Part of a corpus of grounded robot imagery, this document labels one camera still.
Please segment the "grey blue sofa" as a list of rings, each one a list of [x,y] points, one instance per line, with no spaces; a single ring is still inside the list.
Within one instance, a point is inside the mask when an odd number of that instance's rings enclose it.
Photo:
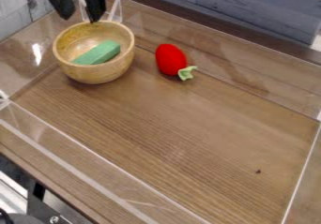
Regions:
[[[321,0],[169,1],[306,45],[321,30]]]

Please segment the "green rectangular block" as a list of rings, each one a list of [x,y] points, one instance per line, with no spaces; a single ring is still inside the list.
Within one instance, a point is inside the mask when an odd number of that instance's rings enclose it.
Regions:
[[[98,65],[108,62],[119,53],[120,44],[112,40],[106,40],[74,58],[71,62],[76,65]]]

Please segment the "black metal table bracket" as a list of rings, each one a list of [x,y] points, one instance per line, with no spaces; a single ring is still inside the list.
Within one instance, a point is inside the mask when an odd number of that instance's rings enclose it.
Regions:
[[[44,203],[46,188],[35,182],[28,189],[27,213],[44,224],[71,224],[64,217]]]

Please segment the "light brown wooden bowl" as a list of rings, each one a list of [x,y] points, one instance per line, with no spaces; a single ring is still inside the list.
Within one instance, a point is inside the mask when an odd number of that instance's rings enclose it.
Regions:
[[[75,81],[100,84],[118,79],[134,58],[134,33],[119,22],[80,22],[52,42],[63,73]]]

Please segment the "red felt strawberry toy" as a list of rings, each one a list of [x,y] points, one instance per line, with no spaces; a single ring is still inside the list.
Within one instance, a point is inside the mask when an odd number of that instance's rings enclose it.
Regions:
[[[177,76],[182,81],[193,78],[197,66],[189,65],[187,57],[175,45],[165,43],[157,47],[155,62],[165,75]]]

